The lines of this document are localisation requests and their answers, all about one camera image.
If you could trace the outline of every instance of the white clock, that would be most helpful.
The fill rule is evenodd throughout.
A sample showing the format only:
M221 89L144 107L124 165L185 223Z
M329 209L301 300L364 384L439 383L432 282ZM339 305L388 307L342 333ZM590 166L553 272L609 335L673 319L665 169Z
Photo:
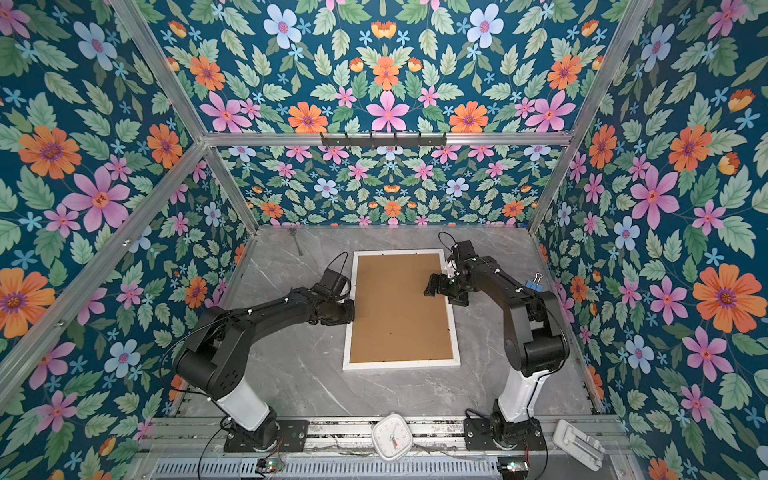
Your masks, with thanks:
M393 413L375 424L371 431L373 448L385 462L393 462L413 447L413 435L406 420Z

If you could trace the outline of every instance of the cork board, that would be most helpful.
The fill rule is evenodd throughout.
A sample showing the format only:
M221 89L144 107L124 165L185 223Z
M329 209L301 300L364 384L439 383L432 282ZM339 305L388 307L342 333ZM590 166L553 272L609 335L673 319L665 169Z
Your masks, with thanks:
M448 299L424 296L429 276L441 272L440 249L355 252L343 369L460 365Z

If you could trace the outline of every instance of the wallpaper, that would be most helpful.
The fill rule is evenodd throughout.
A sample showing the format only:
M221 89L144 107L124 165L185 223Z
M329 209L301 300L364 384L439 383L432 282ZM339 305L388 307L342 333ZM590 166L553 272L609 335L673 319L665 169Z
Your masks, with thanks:
M646 18L539 230L653 480L768 475L765 2Z
M0 14L1 359L189 139L106 4Z
M123 478L180 386L162 355L221 301L246 241L201 161L5 408L0 478Z
M559 148L235 146L223 150L259 223L524 226Z
M166 0L152 28L211 131L561 131L626 4Z

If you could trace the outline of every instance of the metal beam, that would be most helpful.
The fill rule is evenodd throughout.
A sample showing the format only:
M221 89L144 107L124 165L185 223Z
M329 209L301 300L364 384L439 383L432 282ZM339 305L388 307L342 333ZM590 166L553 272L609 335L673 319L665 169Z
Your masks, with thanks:
M551 145L565 146L571 143L570 132L521 132L521 133L492 133L492 134L260 134L243 132L239 134L206 134L205 144L208 147L231 147L233 145L334 145L337 147L379 145L412 146L421 136L421 145Z
M624 15L619 21L616 33L614 33L611 44L608 45L608 50L605 52L603 65L600 67L598 74L595 75L592 87L589 89L574 122L574 129L571 131L573 141L560 155L558 163L549 176L547 186L541 193L541 197L539 197L536 214L528 225L528 229L531 232L535 232L538 226L541 225L547 210L549 210L554 201L554 196L557 194L558 188L560 188L565 175L568 173L568 165L576 158L578 149L581 147L581 143L584 141L592 121L594 121L594 116L598 112L605 94L608 93L608 88L611 86L611 82L614 80L632 40L637 34L637 30L642 25L643 18L651 3L653 3L653 0L631 0L626 10L624 10Z
M248 208L248 203L243 196L243 191L241 191L240 187L235 183L232 172L227 168L227 164L224 163L224 159L221 157L218 149L209 147L207 150L208 152L205 154L206 161L213 171L214 176L216 176L216 179L219 180L221 190L223 190L227 195L227 198L230 199L232 207L240 216L240 221L243 222L248 233L255 235L259 226L256 223L256 219L253 218L250 208Z
M157 183L128 219L115 231L91 262L69 283L40 320L22 337L0 363L0 410L18 392L40 359L58 341L69 323L85 307L94 290L112 273L135 239L155 218L200 161L205 151L201 142L192 144L181 159Z
M149 65L157 84L170 100L176 113L189 132L193 141L199 141L206 133L205 125L192 105L176 74L170 69L167 55L163 52L147 20L141 14L134 0L111 0L110 2L119 19L133 39L141 57Z

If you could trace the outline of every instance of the white plastic device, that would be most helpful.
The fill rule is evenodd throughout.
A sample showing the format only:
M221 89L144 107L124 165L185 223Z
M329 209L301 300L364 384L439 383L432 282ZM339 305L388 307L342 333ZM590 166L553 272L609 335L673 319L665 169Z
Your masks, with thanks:
M394 462L413 447L413 435L408 423L396 413L386 416L373 426L371 440L376 453L385 462Z
M590 470L596 472L603 466L605 449L600 445L600 442L565 420L558 422L552 441Z

